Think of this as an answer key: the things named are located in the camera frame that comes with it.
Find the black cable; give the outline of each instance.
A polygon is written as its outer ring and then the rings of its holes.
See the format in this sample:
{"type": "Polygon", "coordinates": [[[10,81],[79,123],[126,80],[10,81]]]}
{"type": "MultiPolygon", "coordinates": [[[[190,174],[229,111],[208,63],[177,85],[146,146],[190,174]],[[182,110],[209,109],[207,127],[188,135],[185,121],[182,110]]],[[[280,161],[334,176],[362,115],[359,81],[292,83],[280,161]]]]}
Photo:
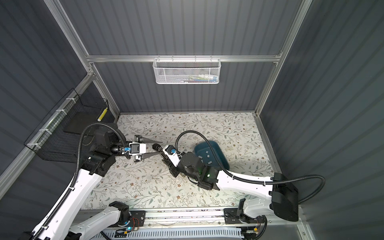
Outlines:
{"type": "Polygon", "coordinates": [[[285,184],[285,183],[290,183],[290,182],[298,182],[298,181],[302,181],[302,180],[306,180],[306,179],[314,179],[314,178],[318,178],[318,179],[321,179],[321,183],[319,184],[319,186],[316,188],[315,191],[313,191],[311,194],[309,194],[308,196],[306,196],[305,198],[303,199],[300,199],[299,200],[299,204],[307,201],[308,199],[312,198],[313,196],[315,196],[316,194],[318,194],[321,189],[324,187],[325,185],[325,178],[321,175],[317,175],[317,174],[312,174],[312,175],[305,175],[305,176],[302,176],[302,177],[295,177],[295,178],[292,178],[292,179],[287,179],[287,180],[280,180],[280,181],[267,181],[267,182],[264,182],[264,181],[255,181],[255,180],[249,180],[249,179],[243,179],[241,177],[237,177],[237,176],[233,176],[233,174],[231,174],[230,172],[228,172],[228,170],[225,169],[225,167],[223,166],[223,164],[221,163],[221,161],[218,160],[216,154],[215,154],[215,151],[213,150],[210,142],[208,141],[208,139],[201,133],[197,132],[197,131],[194,131],[194,130],[187,130],[187,131],[184,131],[182,133],[180,133],[180,135],[177,137],[176,139],[176,142],[175,142],[175,148],[176,150],[178,151],[177,149],[177,144],[179,143],[179,139],[186,133],[195,133],[197,135],[199,135],[200,137],[202,137],[208,144],[209,148],[211,149],[212,151],[212,154],[217,162],[217,164],[220,166],[221,170],[223,170],[229,177],[233,178],[233,179],[236,179],[236,180],[239,180],[239,181],[242,181],[242,182],[246,182],[246,183],[252,183],[252,184],[260,184],[260,185],[275,185],[275,184],[285,184]]]}
{"type": "Polygon", "coordinates": [[[263,227],[263,230],[261,230],[261,232],[259,234],[257,234],[256,238],[254,240],[257,240],[259,238],[261,238],[261,236],[264,234],[265,232],[265,229],[266,229],[266,225],[268,223],[268,221],[266,220],[266,216],[265,215],[262,215],[263,218],[264,218],[264,227],[263,227]]]}
{"type": "Polygon", "coordinates": [[[188,177],[188,180],[189,180],[191,183],[195,184],[195,185],[198,184],[197,182],[192,181],[189,177],[188,177]]]}
{"type": "Polygon", "coordinates": [[[79,175],[79,170],[80,170],[80,158],[81,158],[81,147],[83,146],[83,139],[85,136],[85,132],[88,130],[88,128],[94,126],[94,125],[102,125],[104,127],[110,128],[116,136],[119,138],[119,141],[123,145],[123,147],[127,147],[126,142],[124,141],[124,138],[120,135],[118,131],[116,131],[113,127],[110,125],[103,123],[103,122],[93,122],[90,125],[86,126],[84,130],[81,132],[80,139],[79,139],[79,144],[78,144],[78,149],[77,149],[77,161],[76,161],[76,170],[75,173],[73,174],[73,178],[71,180],[69,188],[66,190],[64,193],[63,197],[59,200],[59,203],[56,205],[56,207],[52,210],[51,214],[48,216],[47,220],[43,223],[43,225],[40,227],[40,229],[33,235],[31,240],[36,240],[40,234],[44,231],[46,227],[48,227],[48,224],[52,221],[53,217],[57,213],[57,211],[60,209],[60,207],[63,205],[64,201],[67,199],[68,195],[73,191],[73,187],[77,181],[77,177],[79,175]]]}
{"type": "Polygon", "coordinates": [[[111,240],[103,231],[100,232],[106,240],[111,240]]]}

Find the white wire basket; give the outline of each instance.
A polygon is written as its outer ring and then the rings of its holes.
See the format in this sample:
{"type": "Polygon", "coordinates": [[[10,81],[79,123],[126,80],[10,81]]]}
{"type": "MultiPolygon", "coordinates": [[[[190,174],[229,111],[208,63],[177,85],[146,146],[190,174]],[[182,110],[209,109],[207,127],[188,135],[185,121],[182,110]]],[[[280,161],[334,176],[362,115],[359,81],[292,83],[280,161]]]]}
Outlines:
{"type": "Polygon", "coordinates": [[[161,61],[156,58],[153,61],[153,70],[158,84],[217,84],[220,68],[220,59],[177,62],[161,61]]]}

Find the teal plastic bin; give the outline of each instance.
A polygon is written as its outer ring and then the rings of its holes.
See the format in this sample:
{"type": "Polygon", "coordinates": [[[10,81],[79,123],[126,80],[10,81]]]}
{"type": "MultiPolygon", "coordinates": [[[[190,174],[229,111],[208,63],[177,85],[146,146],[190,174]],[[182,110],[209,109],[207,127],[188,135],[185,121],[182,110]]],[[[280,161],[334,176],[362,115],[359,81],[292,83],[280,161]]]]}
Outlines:
{"type": "MultiPolygon", "coordinates": [[[[211,144],[212,148],[215,151],[215,154],[218,158],[218,160],[223,164],[224,168],[226,170],[229,170],[229,164],[227,159],[225,158],[223,152],[221,151],[219,145],[215,141],[209,140],[209,143],[211,144]]],[[[216,169],[220,170],[220,166],[217,164],[214,155],[212,154],[211,149],[209,148],[208,144],[204,141],[202,143],[199,143],[196,145],[195,149],[195,155],[196,156],[202,156],[203,163],[208,166],[215,167],[216,169]]]]}

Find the metal plate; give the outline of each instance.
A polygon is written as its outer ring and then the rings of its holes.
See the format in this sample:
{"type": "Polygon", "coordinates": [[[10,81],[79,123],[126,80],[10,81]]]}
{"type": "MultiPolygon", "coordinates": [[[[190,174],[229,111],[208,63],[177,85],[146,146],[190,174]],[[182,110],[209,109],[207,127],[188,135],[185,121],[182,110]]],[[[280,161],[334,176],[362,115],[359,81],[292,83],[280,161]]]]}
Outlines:
{"type": "MultiPolygon", "coordinates": [[[[145,211],[129,211],[131,213],[131,216],[134,218],[137,218],[139,220],[139,227],[144,226],[145,221],[145,211]]],[[[117,224],[113,224],[110,227],[119,227],[117,224]]]]}
{"type": "MultiPolygon", "coordinates": [[[[243,224],[237,217],[237,208],[224,209],[225,224],[243,224]]],[[[259,223],[254,219],[250,219],[250,223],[259,223]]]]}

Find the corrugated wall panel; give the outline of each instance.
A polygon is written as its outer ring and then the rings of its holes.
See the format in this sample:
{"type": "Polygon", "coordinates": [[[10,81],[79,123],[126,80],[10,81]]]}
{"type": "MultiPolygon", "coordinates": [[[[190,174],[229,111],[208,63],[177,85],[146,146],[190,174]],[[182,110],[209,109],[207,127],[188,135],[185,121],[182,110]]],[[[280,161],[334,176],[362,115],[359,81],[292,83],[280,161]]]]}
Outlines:
{"type": "Polygon", "coordinates": [[[86,75],[43,1],[0,2],[0,173],[86,75]]]}
{"type": "MultiPolygon", "coordinates": [[[[94,84],[82,96],[101,97],[94,84]]],[[[104,118],[114,119],[110,112],[104,118]]],[[[31,231],[63,193],[75,167],[74,163],[44,161],[35,156],[0,200],[0,239],[16,239],[23,231],[31,231]]]]}
{"type": "Polygon", "coordinates": [[[96,63],[121,112],[255,110],[273,63],[222,63],[218,84],[157,84],[152,63],[96,63]]]}
{"type": "Polygon", "coordinates": [[[91,55],[273,55],[299,0],[64,0],[91,55]]]}
{"type": "MultiPolygon", "coordinates": [[[[0,36],[2,173],[86,71],[43,0],[0,1],[0,36]]],[[[68,185],[74,167],[34,157],[0,200],[0,239],[31,231],[68,185]]]]}
{"type": "MultiPolygon", "coordinates": [[[[261,114],[282,171],[327,180],[302,205],[319,240],[382,238],[383,10],[313,2],[261,114]]],[[[304,196],[316,183],[297,186],[304,196]]]]}

